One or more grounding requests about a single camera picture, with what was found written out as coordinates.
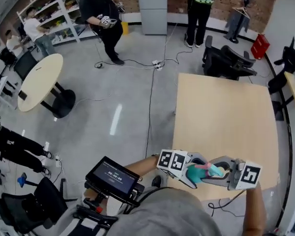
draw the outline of person in white shirt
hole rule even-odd
[[[16,58],[19,58],[23,54],[24,50],[19,37],[12,35],[11,30],[7,30],[5,36],[7,38],[6,47],[15,55]]]
[[[34,7],[30,7],[27,9],[27,19],[24,23],[24,31],[39,47],[45,58],[51,54],[55,54],[56,51],[50,38],[46,35],[49,30],[39,26],[40,22],[36,18],[34,18],[35,13],[36,9]]]

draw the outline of round table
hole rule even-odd
[[[62,66],[62,55],[52,54],[41,60],[29,72],[23,81],[18,97],[18,107],[22,112],[32,110],[40,103],[56,118],[63,118],[70,113],[75,103],[75,93],[72,90],[64,90],[57,83]],[[20,97],[22,92],[26,94],[25,99],[22,99],[23,96]],[[56,97],[52,106],[44,101],[50,92]]]

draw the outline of yellow bin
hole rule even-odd
[[[129,24],[127,22],[122,22],[122,29],[123,29],[123,35],[129,34]]]

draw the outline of hanging clothes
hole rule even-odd
[[[250,23],[250,18],[247,15],[247,13],[242,9],[242,11],[238,11],[236,9],[233,9],[231,12],[229,19],[226,24],[226,28],[229,28],[228,33],[224,36],[226,39],[234,39],[237,38],[235,36],[236,34],[236,29],[238,27],[238,24],[240,22],[240,18],[243,16],[243,20],[239,26],[238,34],[240,33],[241,29],[245,27],[245,32],[248,31],[249,23]]]

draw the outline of teal and pink object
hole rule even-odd
[[[223,172],[214,164],[206,163],[204,165],[192,164],[188,166],[187,177],[194,183],[201,183],[202,178],[211,176],[224,176]]]

